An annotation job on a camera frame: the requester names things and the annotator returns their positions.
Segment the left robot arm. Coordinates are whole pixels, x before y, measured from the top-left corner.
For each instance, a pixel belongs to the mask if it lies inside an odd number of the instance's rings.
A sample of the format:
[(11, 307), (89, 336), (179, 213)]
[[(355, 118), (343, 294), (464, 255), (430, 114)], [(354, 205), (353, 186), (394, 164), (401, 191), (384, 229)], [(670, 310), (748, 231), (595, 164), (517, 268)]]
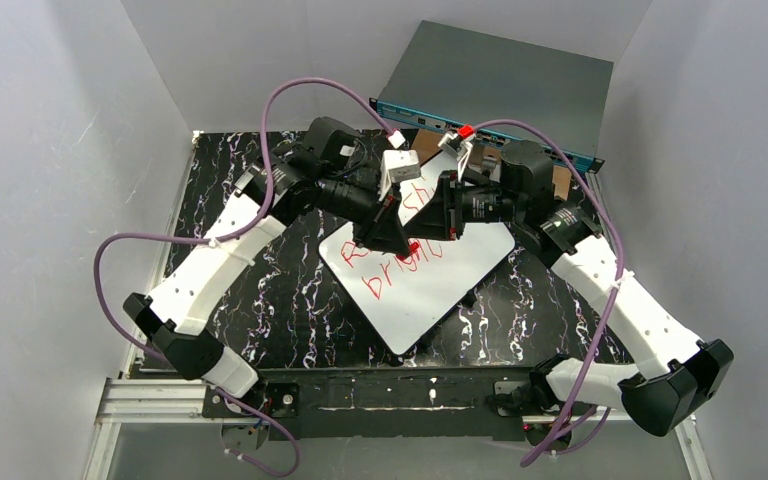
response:
[(300, 216), (324, 210), (359, 231), (362, 247), (407, 255), (398, 217), (400, 183), (419, 177), (421, 164), (400, 131), (370, 186), (349, 181), (361, 135), (331, 117), (313, 120), (296, 142), (264, 151), (234, 184), (213, 225), (176, 269), (145, 294), (123, 303), (153, 350), (186, 380), (202, 380), (242, 399), (261, 382), (259, 372), (207, 329), (228, 288)]

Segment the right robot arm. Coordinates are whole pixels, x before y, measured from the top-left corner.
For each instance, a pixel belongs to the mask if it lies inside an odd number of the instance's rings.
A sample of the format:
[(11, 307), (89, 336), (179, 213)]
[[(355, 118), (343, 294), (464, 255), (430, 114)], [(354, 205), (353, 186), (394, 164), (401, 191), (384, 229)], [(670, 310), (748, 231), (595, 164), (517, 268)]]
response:
[(531, 396), (543, 408), (574, 399), (625, 412), (662, 437), (719, 390), (735, 355), (678, 322), (620, 264), (592, 217), (554, 193), (553, 161), (531, 141), (500, 154), (500, 177), (443, 171), (431, 200), (407, 222), (414, 238), (455, 241), (469, 223), (507, 223), (523, 248), (562, 279), (617, 335), (630, 364), (585, 364), (558, 354), (534, 367)]

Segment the white whiteboard black frame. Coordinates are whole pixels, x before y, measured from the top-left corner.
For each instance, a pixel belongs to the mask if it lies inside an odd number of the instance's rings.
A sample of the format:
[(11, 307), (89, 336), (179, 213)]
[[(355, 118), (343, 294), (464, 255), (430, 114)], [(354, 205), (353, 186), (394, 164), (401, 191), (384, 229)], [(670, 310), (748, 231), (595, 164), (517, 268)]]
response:
[(456, 241), (415, 240), (409, 258), (369, 251), (345, 224), (318, 246), (320, 259), (394, 354), (407, 352), (515, 247), (502, 223), (468, 224)]

